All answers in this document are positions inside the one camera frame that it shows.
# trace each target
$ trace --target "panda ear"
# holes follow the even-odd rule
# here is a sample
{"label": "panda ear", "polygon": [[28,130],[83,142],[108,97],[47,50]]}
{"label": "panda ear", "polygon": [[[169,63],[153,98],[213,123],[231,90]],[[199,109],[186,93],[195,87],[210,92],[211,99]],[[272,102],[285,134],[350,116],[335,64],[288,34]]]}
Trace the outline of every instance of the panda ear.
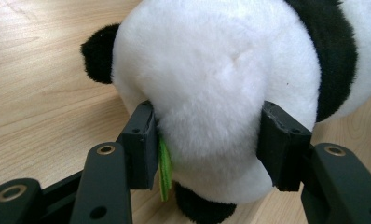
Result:
{"label": "panda ear", "polygon": [[105,26],[81,45],[87,75],[94,81],[111,84],[113,46],[119,24]]}

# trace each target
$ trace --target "stuffed panda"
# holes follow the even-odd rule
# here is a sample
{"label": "stuffed panda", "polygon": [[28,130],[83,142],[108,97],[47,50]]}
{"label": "stuffed panda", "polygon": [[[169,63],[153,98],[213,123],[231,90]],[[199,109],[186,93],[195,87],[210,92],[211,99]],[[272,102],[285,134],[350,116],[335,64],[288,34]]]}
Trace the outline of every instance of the stuffed panda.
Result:
{"label": "stuffed panda", "polygon": [[371,0],[144,0],[82,53],[130,114],[152,103],[178,206],[219,223],[272,189],[255,155],[264,101],[311,131],[371,95]]}

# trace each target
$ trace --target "wood grain surface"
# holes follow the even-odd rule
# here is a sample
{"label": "wood grain surface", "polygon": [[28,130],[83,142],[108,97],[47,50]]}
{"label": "wood grain surface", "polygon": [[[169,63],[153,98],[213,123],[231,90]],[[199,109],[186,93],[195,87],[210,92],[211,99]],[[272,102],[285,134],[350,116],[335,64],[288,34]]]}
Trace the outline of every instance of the wood grain surface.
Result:
{"label": "wood grain surface", "polygon": [[[0,184],[21,177],[45,188],[83,168],[88,151],[114,141],[127,122],[111,85],[89,80],[79,46],[121,21],[136,0],[0,0]],[[371,171],[371,99],[346,118],[319,124],[313,144],[352,149]],[[191,223],[158,186],[131,193],[133,221]],[[299,193],[274,190],[225,223],[306,223]]]}

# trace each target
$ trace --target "plush head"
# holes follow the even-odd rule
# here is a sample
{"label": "plush head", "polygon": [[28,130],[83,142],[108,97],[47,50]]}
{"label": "plush head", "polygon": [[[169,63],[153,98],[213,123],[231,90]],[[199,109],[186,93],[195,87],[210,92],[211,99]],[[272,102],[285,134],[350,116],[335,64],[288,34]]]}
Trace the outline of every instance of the plush head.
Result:
{"label": "plush head", "polygon": [[[308,21],[332,13],[334,25]],[[346,115],[371,95],[371,0],[144,0],[82,52],[89,76],[112,82],[130,113],[151,101],[179,207],[217,223],[272,189],[255,156],[264,101],[312,130],[316,118]]]}

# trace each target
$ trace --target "black fur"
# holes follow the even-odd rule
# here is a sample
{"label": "black fur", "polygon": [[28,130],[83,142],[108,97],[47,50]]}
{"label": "black fur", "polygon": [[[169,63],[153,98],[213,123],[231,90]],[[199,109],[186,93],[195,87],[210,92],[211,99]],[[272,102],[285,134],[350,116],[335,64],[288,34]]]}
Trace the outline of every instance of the black fur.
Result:
{"label": "black fur", "polygon": [[113,46],[119,24],[105,26],[81,45],[86,72],[94,81],[111,84]]}
{"label": "black fur", "polygon": [[357,48],[339,0],[285,0],[305,23],[322,69],[317,121],[334,114],[349,97]]}
{"label": "black fur", "polygon": [[175,184],[177,205],[180,210],[192,221],[199,224],[221,223],[232,216],[236,204],[214,203],[202,199],[190,189]]}

